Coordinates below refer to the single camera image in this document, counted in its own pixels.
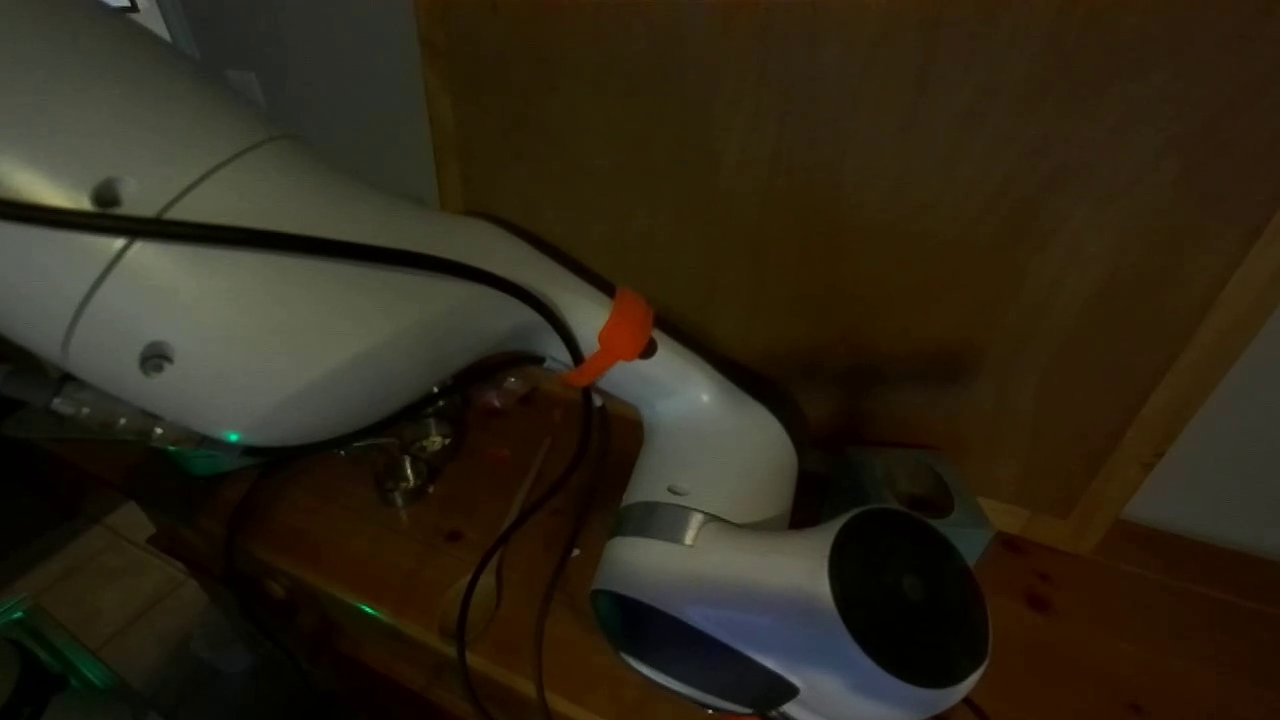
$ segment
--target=green light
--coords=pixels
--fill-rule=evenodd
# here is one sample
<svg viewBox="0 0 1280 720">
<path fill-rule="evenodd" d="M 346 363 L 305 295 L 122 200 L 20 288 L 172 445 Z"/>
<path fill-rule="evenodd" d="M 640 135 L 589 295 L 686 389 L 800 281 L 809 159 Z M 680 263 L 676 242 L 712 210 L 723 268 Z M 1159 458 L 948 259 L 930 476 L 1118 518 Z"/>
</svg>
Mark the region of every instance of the green light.
<svg viewBox="0 0 1280 720">
<path fill-rule="evenodd" d="M 374 602 L 357 602 L 357 610 L 370 614 L 370 619 L 383 619 L 383 610 L 374 606 Z"/>
</svg>

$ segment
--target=wooden table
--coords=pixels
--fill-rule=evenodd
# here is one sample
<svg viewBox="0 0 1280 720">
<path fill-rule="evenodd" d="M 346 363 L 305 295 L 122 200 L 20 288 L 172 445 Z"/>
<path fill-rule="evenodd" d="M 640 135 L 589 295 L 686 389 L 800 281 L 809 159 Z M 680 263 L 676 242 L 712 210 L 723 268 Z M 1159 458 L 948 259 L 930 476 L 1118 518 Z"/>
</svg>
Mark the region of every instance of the wooden table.
<svg viewBox="0 0 1280 720">
<path fill-rule="evenodd" d="M 598 632 L 589 580 L 607 516 L 640 452 L 640 421 L 607 401 L 598 410 L 586 467 L 503 553 L 472 610 L 472 672 L 497 715 L 537 715 L 537 614 L 574 516 L 589 501 L 548 610 L 544 674 L 556 715 L 705 715 L 640 680 Z M 165 545 L 207 576 L 223 557 L 253 576 L 247 593 L 288 614 L 302 646 L 327 674 L 365 686 L 370 715 L 472 715 L 452 628 L 466 580 L 493 535 L 544 490 L 581 435 L 581 403 L 544 378 L 515 407 L 470 416 L 433 494 L 398 513 L 376 494 L 381 448 L 311 452 L 267 476 L 221 481 Z"/>
</svg>

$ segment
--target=wooden surface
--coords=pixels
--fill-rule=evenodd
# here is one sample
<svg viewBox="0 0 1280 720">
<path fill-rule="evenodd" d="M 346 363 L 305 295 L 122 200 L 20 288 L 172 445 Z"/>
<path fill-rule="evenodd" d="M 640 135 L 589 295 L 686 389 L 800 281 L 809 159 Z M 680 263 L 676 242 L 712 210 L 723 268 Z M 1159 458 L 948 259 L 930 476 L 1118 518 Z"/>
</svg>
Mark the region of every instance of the wooden surface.
<svg viewBox="0 0 1280 720">
<path fill-rule="evenodd" d="M 981 583 L 991 720 L 1280 715 L 1275 565 L 1120 525 L 1094 557 L 1003 535 Z"/>
<path fill-rule="evenodd" d="M 447 209 L 1054 545 L 1100 538 L 1274 308 L 1274 0 L 421 0 L 421 38 Z"/>
<path fill-rule="evenodd" d="M 475 599 L 472 668 L 502 715 L 537 715 L 537 606 L 581 494 L 598 513 L 548 614 L 556 715 L 619 715 L 615 707 L 627 707 L 627 715 L 701 715 L 696 702 L 626 668 L 589 610 L 598 553 L 640 448 L 632 410 L 607 403 L 600 416 L 589 467 L 521 533 L 502 560 L 497 593 Z M 258 481 L 241 518 L 231 516 L 253 473 L 236 476 L 204 501 L 175 545 L 196 547 L 196 560 L 199 547 L 221 560 L 227 525 L 241 525 L 241 565 L 263 580 L 274 599 L 292 606 L 297 622 L 346 653 L 346 674 L 376 674 L 412 695 L 417 711 L 410 715 L 472 715 L 452 646 L 466 580 L 512 513 L 556 481 L 577 432 L 581 403 L 554 389 L 510 410 L 479 410 L 470 421 L 461 452 L 445 464 L 440 486 L 410 513 L 374 490 L 383 467 L 376 448 L 315 452 Z"/>
</svg>

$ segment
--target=robotic arm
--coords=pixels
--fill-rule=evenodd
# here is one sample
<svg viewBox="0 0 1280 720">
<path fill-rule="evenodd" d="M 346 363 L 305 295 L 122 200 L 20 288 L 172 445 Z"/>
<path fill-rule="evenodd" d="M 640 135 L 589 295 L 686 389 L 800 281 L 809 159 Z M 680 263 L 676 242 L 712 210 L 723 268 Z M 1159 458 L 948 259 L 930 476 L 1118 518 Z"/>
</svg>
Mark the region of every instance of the robotic arm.
<svg viewBox="0 0 1280 720">
<path fill-rule="evenodd" d="M 315 445 L 475 354 L 570 361 L 528 302 L 370 256 L 433 251 L 503 276 L 574 337 L 607 319 L 607 295 L 526 239 L 341 175 L 165 44 L 78 0 L 0 0 L 0 107 L 0 337 L 151 410 L 160 432 Z M 51 226 L 20 204 L 241 222 L 276 242 Z M 605 389 L 643 416 L 598 570 L 600 622 L 635 672 L 786 715 L 934 715 L 975 683 L 981 595 L 935 527 L 849 513 L 789 533 L 789 432 L 674 337 Z M 872 583 L 893 583 L 897 602 L 869 599 Z"/>
</svg>

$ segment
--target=wooden wall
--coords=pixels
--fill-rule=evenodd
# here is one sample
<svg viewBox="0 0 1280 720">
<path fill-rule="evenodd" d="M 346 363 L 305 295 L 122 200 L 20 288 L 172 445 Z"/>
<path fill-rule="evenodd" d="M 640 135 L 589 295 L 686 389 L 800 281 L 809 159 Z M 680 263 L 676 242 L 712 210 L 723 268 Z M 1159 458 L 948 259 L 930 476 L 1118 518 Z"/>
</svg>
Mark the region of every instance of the wooden wall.
<svg viewBox="0 0 1280 720">
<path fill-rule="evenodd" d="M 1275 299 L 1274 0 L 421 0 L 445 204 L 1086 547 Z"/>
</svg>

